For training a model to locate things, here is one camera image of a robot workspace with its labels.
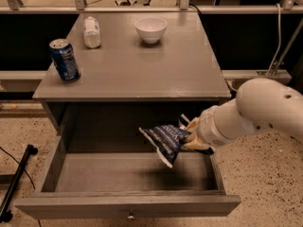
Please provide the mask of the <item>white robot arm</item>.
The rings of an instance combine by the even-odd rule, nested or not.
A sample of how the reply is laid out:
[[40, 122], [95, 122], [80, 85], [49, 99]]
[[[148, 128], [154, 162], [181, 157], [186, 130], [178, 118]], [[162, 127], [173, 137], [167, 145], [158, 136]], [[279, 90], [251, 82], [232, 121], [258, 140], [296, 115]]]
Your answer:
[[274, 129], [303, 139], [303, 96], [275, 80], [249, 79], [236, 97], [212, 106], [187, 126], [185, 147], [207, 150], [232, 143], [246, 134]]

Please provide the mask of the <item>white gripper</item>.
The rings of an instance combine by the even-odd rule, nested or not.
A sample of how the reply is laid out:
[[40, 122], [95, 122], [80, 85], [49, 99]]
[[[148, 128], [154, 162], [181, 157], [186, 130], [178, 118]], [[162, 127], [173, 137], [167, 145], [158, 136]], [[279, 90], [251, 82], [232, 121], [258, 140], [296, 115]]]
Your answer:
[[190, 132], [190, 135], [182, 140], [185, 148], [212, 155], [214, 153], [212, 147], [221, 147], [232, 142], [218, 130], [215, 124], [215, 111], [216, 107], [210, 107], [187, 124], [186, 131]]

